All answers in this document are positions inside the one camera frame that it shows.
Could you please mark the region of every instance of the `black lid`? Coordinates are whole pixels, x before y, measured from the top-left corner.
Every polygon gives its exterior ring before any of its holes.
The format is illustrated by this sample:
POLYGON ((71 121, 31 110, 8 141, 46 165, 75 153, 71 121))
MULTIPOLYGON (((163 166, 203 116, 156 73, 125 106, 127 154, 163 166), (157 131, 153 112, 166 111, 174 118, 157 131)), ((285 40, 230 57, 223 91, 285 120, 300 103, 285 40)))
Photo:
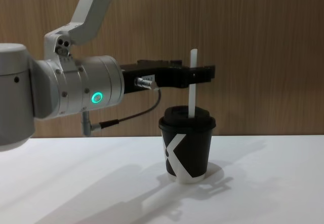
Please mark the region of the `black lid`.
POLYGON ((195 108, 195 117, 188 118, 188 106, 169 107, 164 117, 159 121, 162 130, 177 133, 190 133, 211 130, 216 127, 216 121, 207 110, 200 107, 195 108))

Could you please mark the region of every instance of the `wooden wall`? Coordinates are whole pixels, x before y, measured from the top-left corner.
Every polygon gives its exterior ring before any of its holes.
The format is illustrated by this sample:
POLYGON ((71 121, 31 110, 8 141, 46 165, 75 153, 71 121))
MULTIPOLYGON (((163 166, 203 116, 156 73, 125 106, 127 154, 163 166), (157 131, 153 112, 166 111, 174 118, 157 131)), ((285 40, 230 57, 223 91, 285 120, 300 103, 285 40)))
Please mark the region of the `wooden wall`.
MULTIPOLYGON (((43 37, 69 22, 78 0, 0 0, 0 42, 25 44, 43 57, 43 37)), ((76 57, 184 59, 216 78, 198 86, 198 106, 217 120, 215 134, 324 134, 324 0, 113 0, 99 35, 76 57)), ((154 103, 152 92, 126 95, 93 122, 154 103)), ((163 89, 158 109, 96 136, 159 135, 158 119, 186 104, 187 90, 163 89)), ((80 115, 37 122, 36 137, 81 136, 80 115)))

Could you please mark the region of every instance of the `black cable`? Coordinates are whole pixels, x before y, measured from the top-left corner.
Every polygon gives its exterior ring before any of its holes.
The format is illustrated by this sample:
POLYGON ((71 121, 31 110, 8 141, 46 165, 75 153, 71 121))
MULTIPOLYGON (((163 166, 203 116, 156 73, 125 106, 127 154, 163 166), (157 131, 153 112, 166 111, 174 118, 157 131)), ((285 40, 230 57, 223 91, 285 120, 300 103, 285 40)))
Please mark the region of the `black cable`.
POLYGON ((113 125, 116 125, 116 124, 119 124, 120 122, 123 122, 123 121, 126 121, 126 120, 129 120, 129 119, 133 119, 133 118, 137 118, 139 116, 142 116, 144 114, 147 114, 149 113, 150 111, 153 111, 154 109, 156 109, 156 107, 159 105, 160 101, 161 101, 161 90, 159 89, 158 90, 158 98, 157 98, 157 101, 156 103, 151 107, 149 108, 148 110, 145 110, 141 113, 138 113, 138 114, 134 114, 134 115, 131 115, 131 116, 128 116, 126 118, 123 118, 123 119, 115 119, 115 120, 110 120, 110 121, 106 121, 106 122, 101 122, 99 123, 100 126, 101 126, 101 129, 104 129, 104 128, 108 128, 110 126, 113 126, 113 125))

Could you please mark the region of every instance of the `white table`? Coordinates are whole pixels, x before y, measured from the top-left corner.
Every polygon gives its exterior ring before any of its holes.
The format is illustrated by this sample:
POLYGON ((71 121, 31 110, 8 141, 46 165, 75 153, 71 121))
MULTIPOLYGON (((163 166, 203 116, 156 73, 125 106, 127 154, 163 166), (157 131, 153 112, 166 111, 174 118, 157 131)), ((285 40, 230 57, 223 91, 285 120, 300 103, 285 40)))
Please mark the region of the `white table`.
POLYGON ((324 136, 213 137, 171 182, 160 137, 32 139, 0 153, 1 224, 324 223, 324 136))

